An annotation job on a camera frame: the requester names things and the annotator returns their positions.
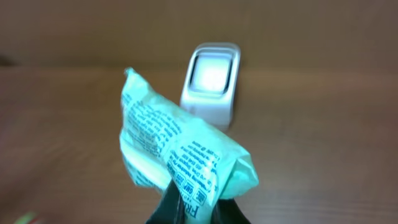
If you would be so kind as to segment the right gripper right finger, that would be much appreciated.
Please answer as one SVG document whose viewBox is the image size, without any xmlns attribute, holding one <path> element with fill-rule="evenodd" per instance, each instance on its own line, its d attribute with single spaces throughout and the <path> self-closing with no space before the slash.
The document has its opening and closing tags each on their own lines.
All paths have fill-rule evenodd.
<svg viewBox="0 0 398 224">
<path fill-rule="evenodd" d="M 213 209 L 213 224 L 251 224 L 234 199 L 217 201 Z"/>
</svg>

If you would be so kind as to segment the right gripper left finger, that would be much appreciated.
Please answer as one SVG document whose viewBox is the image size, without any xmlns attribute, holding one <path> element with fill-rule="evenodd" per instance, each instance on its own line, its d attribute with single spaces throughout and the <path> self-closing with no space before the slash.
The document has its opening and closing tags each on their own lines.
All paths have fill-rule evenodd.
<svg viewBox="0 0 398 224">
<path fill-rule="evenodd" d="M 184 224 L 185 207 L 182 196 L 173 180 L 166 188 L 161 201 L 146 224 Z"/>
</svg>

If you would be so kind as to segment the teal white snack packet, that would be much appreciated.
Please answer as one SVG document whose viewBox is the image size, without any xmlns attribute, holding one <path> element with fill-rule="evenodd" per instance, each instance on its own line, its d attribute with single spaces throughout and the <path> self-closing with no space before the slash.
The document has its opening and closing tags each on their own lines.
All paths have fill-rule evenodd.
<svg viewBox="0 0 398 224">
<path fill-rule="evenodd" d="M 134 69 L 124 71 L 119 135 L 126 170 L 163 196 L 173 180 L 185 223 L 213 223 L 213 209 L 256 187 L 250 153 L 227 135 L 158 94 Z"/>
</svg>

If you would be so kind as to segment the green Haribo candy bag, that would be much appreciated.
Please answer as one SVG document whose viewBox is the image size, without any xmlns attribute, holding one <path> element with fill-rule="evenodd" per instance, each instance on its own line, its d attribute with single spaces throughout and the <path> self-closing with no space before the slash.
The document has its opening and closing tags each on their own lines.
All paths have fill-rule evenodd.
<svg viewBox="0 0 398 224">
<path fill-rule="evenodd" d="M 19 217 L 13 224 L 46 224 L 46 221 L 37 213 L 27 212 Z"/>
</svg>

